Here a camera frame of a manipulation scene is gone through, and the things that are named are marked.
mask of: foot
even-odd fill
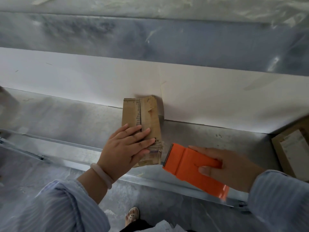
[[[126,226],[129,225],[131,222],[136,221],[137,219],[139,219],[139,210],[137,207],[133,207],[126,215]]]

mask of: shirt sleeve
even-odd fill
[[[103,231],[110,230],[105,213],[77,180],[55,180],[11,218],[0,231]]]
[[[309,184],[282,172],[256,178],[248,207],[272,231],[309,231]]]

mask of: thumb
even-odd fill
[[[208,177],[211,177],[217,181],[220,181],[222,169],[216,169],[209,166],[202,166],[198,168],[198,171]]]
[[[140,152],[138,152],[137,154],[132,156],[131,159],[131,166],[133,167],[134,165],[136,165],[139,161],[141,161],[141,159],[145,156],[145,154],[149,153],[149,150],[147,149],[143,149]]]

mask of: black pants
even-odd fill
[[[134,232],[137,230],[145,230],[152,228],[153,226],[149,225],[148,222],[142,219],[137,219],[134,222],[131,222],[128,226],[126,226],[123,230],[120,232]]]

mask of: cardboard box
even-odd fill
[[[283,171],[309,182],[309,117],[306,117],[272,139]]]
[[[156,98],[154,96],[125,98],[123,100],[122,125],[125,124],[129,124],[129,127],[141,124],[142,131],[150,128],[151,132],[144,140],[156,138],[155,143],[148,148],[150,153],[146,154],[134,167],[160,164],[163,144]]]

